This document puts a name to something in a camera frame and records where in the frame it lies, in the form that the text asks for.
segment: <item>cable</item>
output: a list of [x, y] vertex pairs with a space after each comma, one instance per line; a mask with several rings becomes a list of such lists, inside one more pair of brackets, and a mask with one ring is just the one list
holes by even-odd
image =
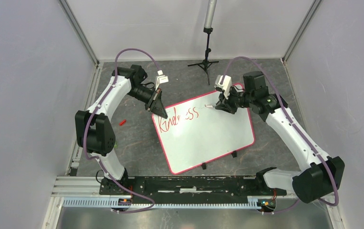
[[144, 85], [144, 87], [146, 87], [146, 88], [148, 88], [148, 89], [153, 89], [153, 88], [155, 88], [155, 83], [154, 82], [149, 82], [149, 83], [145, 83], [145, 84], [143, 84]]
[[[158, 73], [159, 71], [162, 71], [162, 69], [159, 67], [159, 64], [154, 60], [154, 58], [148, 54], [147, 52], [141, 50], [141, 49], [135, 49], [135, 48], [129, 48], [129, 49], [123, 49], [121, 50], [117, 56], [116, 56], [116, 59], [114, 60], [114, 81], [112, 83], [112, 85], [115, 85], [116, 82], [117, 82], [117, 78], [118, 78], [118, 71], [117, 71], [117, 60], [119, 58], [119, 56], [124, 53], [125, 51], [138, 51], [138, 52], [142, 52], [144, 54], [146, 54], [149, 58], [151, 58], [151, 60], [154, 62], [155, 66], [156, 66], [156, 69], [158, 70]], [[146, 197], [146, 196], [143, 196], [143, 195], [140, 195], [138, 193], [135, 193], [127, 188], [125, 188], [124, 186], [122, 186], [111, 174], [109, 174], [107, 172], [107, 169], [104, 167], [104, 165], [101, 163], [101, 160], [99, 159], [98, 156], [91, 156], [89, 157], [88, 153], [86, 152], [86, 139], [88, 137], [88, 131], [89, 131], [89, 126], [91, 125], [91, 122], [92, 122], [92, 119], [94, 117], [94, 115], [96, 114], [97, 110], [99, 109], [99, 107], [101, 107], [104, 99], [107, 97], [107, 95], [111, 92], [111, 90], [113, 89], [113, 87], [109, 87], [109, 89], [107, 90], [107, 92], [103, 95], [102, 99], [98, 102], [97, 106], [95, 107], [95, 109], [92, 111], [92, 114], [91, 116], [89, 117], [87, 123], [86, 123], [86, 128], [85, 128], [85, 132], [83, 134], [83, 154], [85, 155], [85, 158], [86, 160], [92, 160], [92, 159], [96, 159], [100, 165], [100, 167], [102, 168], [102, 170], [104, 171], [105, 174], [107, 174], [110, 179], [112, 179], [121, 189], [123, 189], [124, 191], [127, 191], [133, 195], [136, 195], [138, 197], [141, 197], [141, 198], [144, 198], [144, 199], [147, 199], [149, 200], [150, 202], [152, 202], [152, 205], [149, 206], [149, 207], [146, 207], [146, 208], [142, 208], [142, 209], [138, 209], [138, 210], [133, 210], [133, 211], [122, 211], [122, 212], [119, 212], [118, 213], [136, 213], [136, 212], [141, 212], [141, 211], [146, 211], [150, 208], [152, 208], [154, 205], [155, 205], [155, 201], [149, 197]]]
[[245, 89], [244, 88], [238, 88], [236, 85], [233, 85], [230, 89], [229, 89], [229, 93], [231, 93], [231, 95], [234, 95], [234, 96], [237, 96], [238, 95], [238, 93], [240, 93], [240, 92], [244, 92], [245, 91]]
[[276, 192], [276, 189], [274, 188], [273, 189], [273, 199], [272, 199], [272, 202], [277, 198], [277, 192]]
[[113, 182], [115, 182], [121, 189], [123, 189], [124, 191], [129, 192], [130, 194], [136, 195], [138, 197], [147, 199], [147, 200], [149, 200], [149, 201], [152, 202], [152, 204], [150, 206], [146, 207], [146, 208], [141, 208], [141, 209], [132, 210], [132, 211], [118, 211], [117, 213], [120, 213], [120, 214], [128, 214], [128, 213], [137, 213], [137, 212], [147, 211], [147, 210], [149, 210], [150, 208], [152, 208], [155, 205], [155, 201], [153, 199], [151, 199], [149, 197], [146, 197], [146, 196], [143, 196], [141, 194], [138, 194], [136, 192], [133, 192], [133, 191], [129, 190], [128, 188], [122, 186], [110, 173], [107, 172], [107, 170], [104, 167], [104, 165], [102, 164], [102, 161], [101, 160], [99, 160], [99, 165], [103, 169], [103, 172], [105, 174], [107, 174], [109, 176], [109, 178], [112, 179]]
[[97, 175], [99, 174], [99, 172], [102, 171], [103, 172], [103, 169], [100, 169], [96, 172], [96, 175], [94, 176], [94, 178], [96, 179], [96, 181], [101, 184], [101, 182], [97, 179]]
[[318, 159], [321, 161], [323, 167], [325, 168], [326, 172], [328, 173], [329, 179], [331, 181], [331, 185], [333, 188], [333, 193], [335, 195], [335, 202], [334, 203], [330, 203], [324, 199], [319, 198], [319, 200], [329, 206], [337, 206], [339, 204], [339, 195], [338, 195], [338, 188], [336, 187], [336, 183], [335, 183], [335, 179], [333, 178], [333, 174], [331, 172], [331, 170], [329, 169], [328, 165], [326, 164], [325, 160], [322, 158], [321, 155], [319, 155], [318, 150], [315, 148], [315, 146], [309, 141], [309, 139], [304, 135], [304, 133], [299, 129], [299, 127], [293, 123], [293, 120], [291, 119], [290, 115], [287, 113], [286, 108], [283, 105], [283, 102], [280, 98], [280, 93], [279, 90], [277, 90], [277, 88], [274, 86], [273, 82], [270, 80], [270, 77], [268, 76], [268, 74], [262, 69], [262, 67], [260, 66], [260, 64], [258, 64], [256, 61], [254, 61], [251, 58], [245, 57], [245, 56], [237, 56], [234, 59], [230, 60], [225, 71], [224, 74], [222, 76], [221, 79], [221, 84], [224, 82], [224, 78], [225, 75], [228, 72], [229, 67], [231, 66], [231, 64], [237, 60], [237, 59], [244, 59], [244, 60], [248, 60], [251, 61], [257, 68], [259, 68], [259, 70], [265, 75], [266, 79], [268, 80], [270, 86], [272, 87], [272, 89], [274, 90], [274, 92], [276, 93], [277, 99], [279, 101], [280, 107], [284, 113], [284, 115], [286, 116], [286, 118], [289, 120], [290, 124], [292, 125], [292, 127], [298, 132], [298, 134], [301, 136], [301, 138], [307, 143], [307, 145], [311, 148], [311, 150], [315, 153], [315, 155], [318, 157]]
[[265, 207], [265, 208], [268, 208], [268, 209], [270, 209], [270, 210], [272, 210], [272, 211], [274, 211], [274, 210], [275, 210], [275, 208], [271, 208], [271, 207], [269, 207], [269, 206], [267, 206], [267, 205], [265, 205], [264, 207]]
[[289, 211], [291, 209], [293, 209], [295, 206], [297, 206], [297, 204], [300, 202], [300, 199], [297, 199], [296, 202], [294, 202], [293, 205], [291, 205], [290, 207], [288, 208], [285, 208], [283, 210], [279, 210], [279, 211], [274, 211], [274, 212], [262, 212], [262, 215], [274, 215], [274, 214], [278, 214], [278, 213], [283, 213], [283, 212], [286, 212], [286, 211]]

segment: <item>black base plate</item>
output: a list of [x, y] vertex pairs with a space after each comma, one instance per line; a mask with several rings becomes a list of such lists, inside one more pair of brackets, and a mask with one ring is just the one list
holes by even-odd
[[[105, 179], [102, 180], [104, 185], [100, 187], [100, 195], [128, 194], [113, 181]], [[127, 182], [128, 188], [152, 198], [157, 204], [247, 203], [247, 196], [273, 196], [273, 189], [261, 188], [254, 176], [129, 177]], [[196, 191], [211, 192], [183, 192], [183, 189], [194, 187]], [[287, 194], [281, 189], [276, 189], [276, 192], [278, 196]], [[150, 201], [133, 196], [133, 203], [149, 204]]]

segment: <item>aluminum frame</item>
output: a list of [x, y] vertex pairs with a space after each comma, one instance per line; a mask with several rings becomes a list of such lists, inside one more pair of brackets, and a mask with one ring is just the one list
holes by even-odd
[[311, 7], [308, 9], [307, 14], [305, 15], [304, 19], [302, 20], [302, 23], [301, 23], [300, 27], [298, 28], [296, 34], [294, 35], [294, 38], [291, 41], [286, 53], [284, 54], [283, 58], [281, 59], [283, 62], [286, 62], [288, 60], [288, 58], [290, 57], [291, 53], [293, 52], [298, 41], [301, 39], [305, 29], [308, 27], [308, 24], [310, 23], [311, 19], [313, 18], [314, 14], [317, 11], [318, 7], [320, 6], [321, 2], [322, 2], [322, 0], [314, 0], [314, 2], [312, 2]]
[[[100, 81], [100, 75], [102, 74], [104, 62], [100, 62], [94, 72], [91, 86], [89, 88], [89, 93], [86, 98], [84, 109], [86, 110], [89, 106], [91, 106], [95, 102], [97, 87], [99, 85]], [[79, 162], [81, 160], [82, 150], [76, 143], [76, 137], [73, 138], [73, 147], [72, 147], [72, 154], [70, 161], [67, 165], [66, 175], [68, 175], [71, 171], [71, 169], [77, 169], [79, 166]]]
[[82, 31], [81, 26], [79, 25], [78, 21], [76, 20], [76, 17], [73, 14], [71, 7], [69, 6], [67, 0], [58, 0], [58, 2], [60, 3], [62, 9], [64, 10], [65, 14], [67, 15], [69, 22], [71, 23], [73, 29], [76, 32], [76, 35], [81, 40], [82, 45], [88, 52], [89, 57], [91, 58], [92, 62], [95, 64], [95, 66], [97, 67], [97, 65], [99, 64], [99, 60], [97, 59], [90, 43], [88, 42], [88, 39], [86, 38], [84, 32]]
[[42, 229], [55, 229], [62, 209], [64, 198], [51, 197], [48, 204], [47, 212], [45, 213]]

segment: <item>metal floor plate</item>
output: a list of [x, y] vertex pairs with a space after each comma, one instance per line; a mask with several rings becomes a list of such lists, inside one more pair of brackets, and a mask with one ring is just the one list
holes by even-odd
[[[292, 199], [279, 199], [277, 210]], [[136, 214], [117, 214], [109, 208], [63, 207], [58, 229], [330, 229], [327, 208], [300, 203], [293, 210], [261, 215], [252, 209], [152, 209]]]

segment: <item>black tripod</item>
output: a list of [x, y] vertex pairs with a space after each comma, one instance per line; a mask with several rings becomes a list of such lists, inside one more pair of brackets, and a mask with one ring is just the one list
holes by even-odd
[[213, 63], [218, 63], [218, 61], [208, 61], [208, 54], [211, 52], [211, 49], [208, 47], [208, 43], [210, 42], [210, 34], [213, 31], [213, 28], [210, 29], [206, 29], [204, 28], [204, 32], [207, 33], [207, 48], [206, 48], [206, 53], [204, 55], [205, 59], [201, 62], [201, 63], [194, 63], [194, 64], [189, 64], [188, 67], [191, 66], [199, 66], [201, 69], [203, 69], [206, 74], [207, 74], [207, 82], [210, 85], [210, 78], [208, 76], [208, 68], [213, 64]]

